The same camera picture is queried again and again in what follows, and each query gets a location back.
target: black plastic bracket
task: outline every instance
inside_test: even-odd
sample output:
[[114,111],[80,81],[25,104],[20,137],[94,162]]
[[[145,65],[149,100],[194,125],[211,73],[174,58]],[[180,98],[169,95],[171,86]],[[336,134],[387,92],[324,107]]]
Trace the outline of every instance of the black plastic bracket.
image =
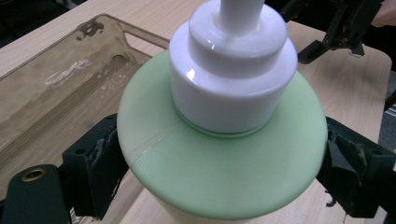
[[71,223],[58,168],[38,165],[14,175],[0,223]]
[[396,155],[327,118],[328,148],[317,180],[352,217],[396,215]]
[[128,170],[117,135],[117,115],[84,134],[63,154],[65,193],[77,216],[103,218]]

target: light green disc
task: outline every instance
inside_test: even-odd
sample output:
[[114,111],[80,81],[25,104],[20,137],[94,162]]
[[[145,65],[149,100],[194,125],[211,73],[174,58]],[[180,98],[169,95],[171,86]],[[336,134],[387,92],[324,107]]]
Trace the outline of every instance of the light green disc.
[[296,199],[321,166],[327,126],[298,72],[270,121],[245,136],[192,128],[177,113],[165,51],[134,75],[120,101],[122,152],[157,198],[201,217],[259,217]]

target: white plastic bottle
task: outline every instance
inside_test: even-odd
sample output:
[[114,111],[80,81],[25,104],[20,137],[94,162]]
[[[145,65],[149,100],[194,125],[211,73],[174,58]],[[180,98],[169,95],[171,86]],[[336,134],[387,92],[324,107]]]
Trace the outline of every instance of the white plastic bottle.
[[180,114],[217,133],[249,133],[274,113],[297,66],[286,23],[262,0],[196,9],[169,47]]

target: wooden table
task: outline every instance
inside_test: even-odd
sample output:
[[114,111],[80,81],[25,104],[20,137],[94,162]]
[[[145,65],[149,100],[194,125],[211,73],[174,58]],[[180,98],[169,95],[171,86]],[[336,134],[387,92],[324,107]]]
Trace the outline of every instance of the wooden table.
[[[98,14],[107,13],[156,35],[170,38],[176,28],[186,21],[194,9],[203,2],[205,0],[87,1],[0,49],[0,77]],[[288,26],[290,38],[297,50],[303,49],[315,39],[321,40],[324,36],[320,31],[292,21]],[[156,55],[159,52],[158,48],[137,42],[132,38],[130,38],[130,44],[150,55]],[[311,64],[299,64],[298,69],[316,91],[327,116],[341,121],[349,128],[376,142],[391,61],[387,55],[378,50],[367,47],[364,50],[366,55],[360,58],[349,55],[348,50],[331,51]],[[5,109],[0,108],[1,116]],[[81,134],[89,128],[90,125],[81,124]],[[57,139],[49,141],[53,144],[58,142]],[[48,150],[41,152],[39,157],[31,157],[32,151],[19,148],[19,151],[10,153],[7,159],[2,156],[5,145],[0,145],[0,198],[5,198],[7,182],[18,171],[39,163],[61,164],[60,155],[71,143],[73,139],[63,143],[62,147],[39,149]],[[249,223],[342,223],[345,212],[339,205],[333,208],[325,207],[330,199],[318,181],[314,181],[294,202]],[[363,219],[346,218],[346,223],[363,222]],[[159,206],[149,192],[142,189],[129,172],[103,223],[170,224],[175,221]]]

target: clear plastic tray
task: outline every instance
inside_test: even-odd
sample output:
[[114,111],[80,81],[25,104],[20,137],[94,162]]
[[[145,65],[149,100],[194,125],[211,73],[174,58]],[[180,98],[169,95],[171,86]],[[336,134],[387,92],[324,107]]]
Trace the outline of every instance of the clear plastic tray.
[[116,113],[126,84],[151,57],[127,35],[162,49],[169,41],[99,15],[0,79],[0,199],[9,179],[62,153]]

